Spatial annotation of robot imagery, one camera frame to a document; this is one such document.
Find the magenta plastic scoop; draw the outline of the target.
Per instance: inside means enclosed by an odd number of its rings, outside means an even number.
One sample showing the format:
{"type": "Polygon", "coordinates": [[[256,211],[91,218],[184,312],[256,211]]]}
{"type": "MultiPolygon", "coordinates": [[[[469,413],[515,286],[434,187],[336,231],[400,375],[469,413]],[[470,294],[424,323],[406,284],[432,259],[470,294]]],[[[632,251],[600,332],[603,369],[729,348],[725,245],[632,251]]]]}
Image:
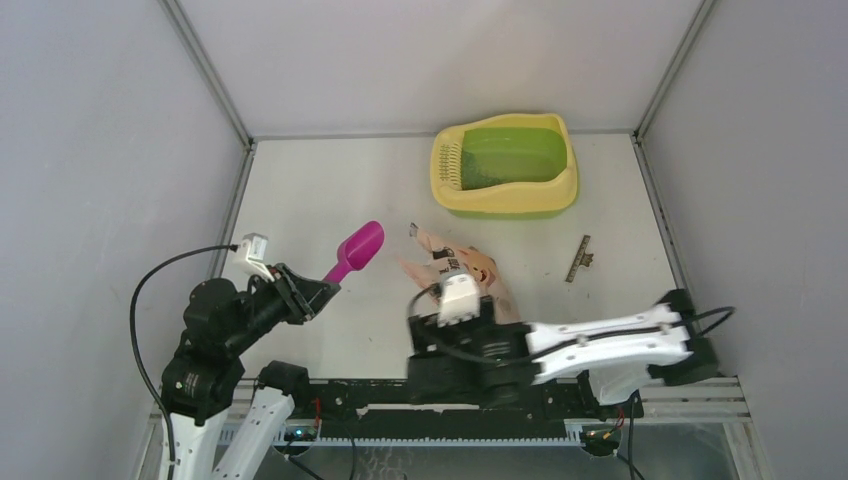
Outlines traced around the magenta plastic scoop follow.
{"type": "Polygon", "coordinates": [[[338,246],[336,263],[323,281],[341,283],[348,274],[363,270],[381,250],[384,241],[383,226],[378,221],[367,222],[338,246]]]}

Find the pink cat litter bag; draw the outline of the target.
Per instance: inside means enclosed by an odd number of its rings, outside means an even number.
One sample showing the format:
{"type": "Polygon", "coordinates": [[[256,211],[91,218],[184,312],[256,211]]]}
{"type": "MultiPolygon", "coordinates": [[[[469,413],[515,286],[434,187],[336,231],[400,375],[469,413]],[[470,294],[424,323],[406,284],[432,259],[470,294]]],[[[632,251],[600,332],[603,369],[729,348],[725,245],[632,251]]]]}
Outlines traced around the pink cat litter bag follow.
{"type": "Polygon", "coordinates": [[[498,324],[516,323],[520,320],[518,305],[493,258],[474,246],[462,246],[415,223],[409,226],[409,236],[430,256],[429,261],[424,264],[398,260],[404,273],[416,285],[425,288],[439,282],[448,274],[470,274],[480,292],[492,297],[498,324]]]}

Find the black sealing clip strip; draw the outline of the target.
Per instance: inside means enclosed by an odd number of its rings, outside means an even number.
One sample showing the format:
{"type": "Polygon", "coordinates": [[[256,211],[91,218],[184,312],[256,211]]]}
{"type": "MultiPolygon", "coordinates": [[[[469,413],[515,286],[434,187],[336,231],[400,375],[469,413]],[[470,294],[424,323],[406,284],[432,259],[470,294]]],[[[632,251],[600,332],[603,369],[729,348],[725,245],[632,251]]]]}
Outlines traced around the black sealing clip strip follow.
{"type": "Polygon", "coordinates": [[[572,263],[570,265],[569,271],[565,277],[566,283],[573,283],[577,276],[578,271],[581,268],[590,268],[593,260],[594,254],[591,253],[588,249],[591,242],[590,235],[584,235],[581,239],[579,247],[573,257],[572,263]]]}

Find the yellow green litter box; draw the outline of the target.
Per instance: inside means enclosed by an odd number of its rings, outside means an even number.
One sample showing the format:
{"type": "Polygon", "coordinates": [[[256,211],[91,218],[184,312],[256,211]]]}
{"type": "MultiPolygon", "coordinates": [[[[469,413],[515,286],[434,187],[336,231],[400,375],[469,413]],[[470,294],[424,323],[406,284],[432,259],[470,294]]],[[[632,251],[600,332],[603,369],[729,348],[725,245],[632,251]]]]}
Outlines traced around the yellow green litter box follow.
{"type": "Polygon", "coordinates": [[[430,189],[451,214],[544,219],[578,198],[578,163],[563,118],[509,113],[445,128],[435,137],[430,189]]]}

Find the green cat litter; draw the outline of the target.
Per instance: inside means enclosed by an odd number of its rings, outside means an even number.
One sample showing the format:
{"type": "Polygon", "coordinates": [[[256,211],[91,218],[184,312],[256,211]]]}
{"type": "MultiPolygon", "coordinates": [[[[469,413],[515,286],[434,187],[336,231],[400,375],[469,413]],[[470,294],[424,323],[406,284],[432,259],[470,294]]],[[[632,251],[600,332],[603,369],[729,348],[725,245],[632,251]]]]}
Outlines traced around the green cat litter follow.
{"type": "Polygon", "coordinates": [[[460,157],[460,189],[479,190],[508,183],[517,165],[515,157],[500,153],[463,150],[460,157]]]}

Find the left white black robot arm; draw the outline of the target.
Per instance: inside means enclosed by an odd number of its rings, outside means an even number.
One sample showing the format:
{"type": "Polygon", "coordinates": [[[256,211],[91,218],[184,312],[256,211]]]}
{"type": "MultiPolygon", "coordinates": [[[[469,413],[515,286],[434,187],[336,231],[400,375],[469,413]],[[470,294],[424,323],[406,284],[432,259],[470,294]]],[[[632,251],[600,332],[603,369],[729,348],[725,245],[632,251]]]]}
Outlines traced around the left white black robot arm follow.
{"type": "Polygon", "coordinates": [[[250,479],[289,417],[315,399],[306,368],[282,361],[257,378],[246,423],[221,459],[223,427],[245,374],[241,356],[277,325],[314,319],[340,290],[337,282],[301,277],[283,264],[268,280],[252,276],[244,291],[225,278],[198,284],[183,313],[185,328],[162,375],[166,431],[163,479],[250,479]]]}

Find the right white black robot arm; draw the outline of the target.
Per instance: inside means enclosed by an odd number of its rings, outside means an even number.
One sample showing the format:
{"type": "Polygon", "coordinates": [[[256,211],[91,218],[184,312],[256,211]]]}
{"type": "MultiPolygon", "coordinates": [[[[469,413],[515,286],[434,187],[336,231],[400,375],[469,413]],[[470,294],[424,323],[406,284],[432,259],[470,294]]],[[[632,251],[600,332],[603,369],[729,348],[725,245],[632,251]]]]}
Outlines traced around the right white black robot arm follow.
{"type": "Polygon", "coordinates": [[[499,324],[494,300],[480,296],[465,317],[440,323],[409,301],[406,320],[413,348],[407,386],[414,404],[459,403],[497,408],[558,378],[586,375],[578,402],[605,415],[653,380],[666,386],[717,376],[716,351],[695,323],[685,289],[667,292],[648,310],[625,317],[572,324],[499,324]]]}

